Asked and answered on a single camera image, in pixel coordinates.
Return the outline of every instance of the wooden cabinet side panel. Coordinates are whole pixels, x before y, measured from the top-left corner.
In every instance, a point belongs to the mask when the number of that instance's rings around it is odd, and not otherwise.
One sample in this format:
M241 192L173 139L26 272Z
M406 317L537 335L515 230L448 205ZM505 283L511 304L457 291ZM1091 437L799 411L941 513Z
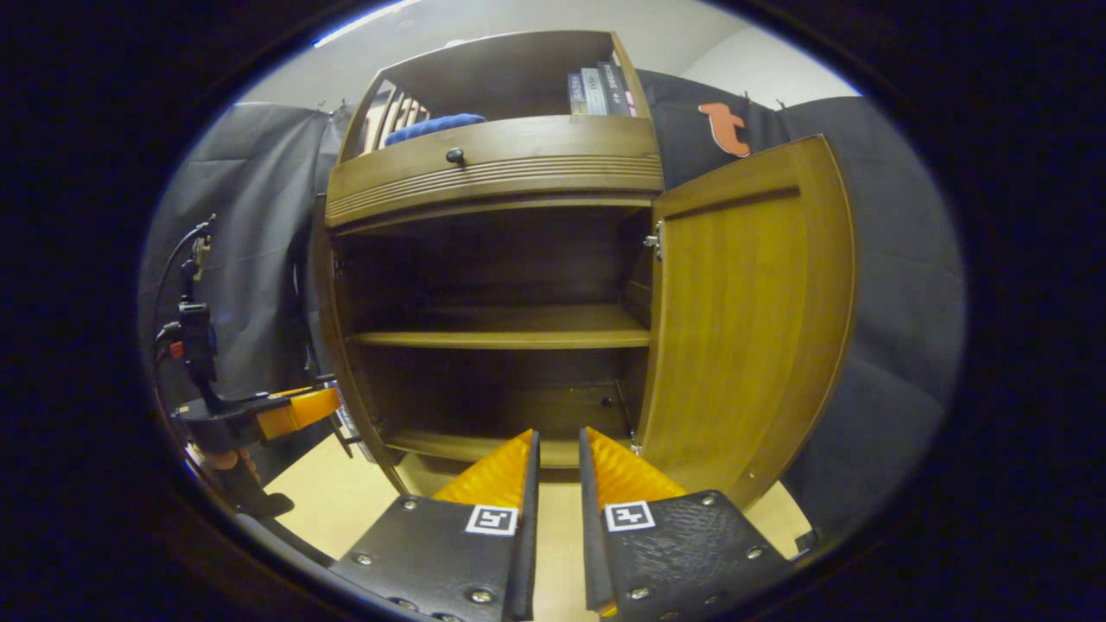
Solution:
M314 236L314 265L315 281L319 283L319 309L320 328L323 333L323 342L326 348L327 359L332 362L334 377L342 390L342 398L345 401L346 410L353 417L361 433L362 440L368 446L369 453L376 459L380 470L388 478L388 481L396 487L400 494L407 493L407 487L396 474L395 465L392 460L390 450L384 445L376 426L373 425L368 415L365 402L361 393L361 387L355 380L355 372L349 365L348 353L343 333L341 313L337 308L334 291L334 251L331 245L330 235L323 227L323 209L316 206L312 222L312 235Z

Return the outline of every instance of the wooden cabinet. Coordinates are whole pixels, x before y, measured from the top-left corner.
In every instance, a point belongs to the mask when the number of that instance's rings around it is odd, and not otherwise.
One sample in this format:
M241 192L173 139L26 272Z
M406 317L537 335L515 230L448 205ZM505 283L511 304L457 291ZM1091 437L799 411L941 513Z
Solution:
M538 66L495 77L512 50ZM568 115L565 74L612 53L639 116ZM436 90L465 75L518 101L486 110L473 83ZM404 94L378 96L385 81ZM403 453L474 462L530 427L544 468L573 468L589 425L688 489L759 498L816 423L852 326L852 219L825 141L661 194L645 96L612 33L425 54L382 71L355 118L404 97L490 121L383 148L353 123L316 209L328 354L397 488ZM462 163L446 159L455 147Z

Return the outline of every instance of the cabinet hinge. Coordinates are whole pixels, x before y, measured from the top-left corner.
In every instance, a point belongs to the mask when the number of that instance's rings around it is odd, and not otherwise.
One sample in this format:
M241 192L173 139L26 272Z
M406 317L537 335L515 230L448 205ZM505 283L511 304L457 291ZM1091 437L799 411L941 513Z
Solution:
M657 247L657 260L659 261L660 260L660 246L664 242L664 238L665 238L665 236L664 236L664 222L661 222L660 220L657 220L657 226L654 227L653 230L654 230L655 235L653 235L653 236L646 236L645 237L645 241L641 242L641 243L645 245L645 246L647 246L647 247Z

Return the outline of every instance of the white wall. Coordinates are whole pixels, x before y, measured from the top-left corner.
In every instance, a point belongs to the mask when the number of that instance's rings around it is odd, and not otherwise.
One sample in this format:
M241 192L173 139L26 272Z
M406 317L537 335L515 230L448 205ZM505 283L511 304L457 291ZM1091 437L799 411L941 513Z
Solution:
M369 3L366 12L380 4ZM385 66L456 39L525 30L612 30L638 69L680 75L748 25L691 0L420 0L304 51L240 101L315 107L325 100L325 110L343 97L356 104Z
M787 106L859 93L830 69L790 43L750 27L692 62L681 77L743 95L763 106Z

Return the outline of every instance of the book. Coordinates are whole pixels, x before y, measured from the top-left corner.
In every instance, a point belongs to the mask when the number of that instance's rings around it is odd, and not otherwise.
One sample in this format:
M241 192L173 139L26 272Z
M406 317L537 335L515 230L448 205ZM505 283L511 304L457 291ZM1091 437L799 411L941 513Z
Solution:
M603 94L607 99L607 111L609 114L629 116L629 104L626 103L626 83L623 81L622 72L615 71L616 69L611 63L601 62L598 64L599 76L603 77Z
M572 114L587 114L584 79L578 73L568 74L568 107L572 110Z
M607 100L603 94L599 70L583 68L580 76L584 80L584 96L587 97L587 114L607 114Z

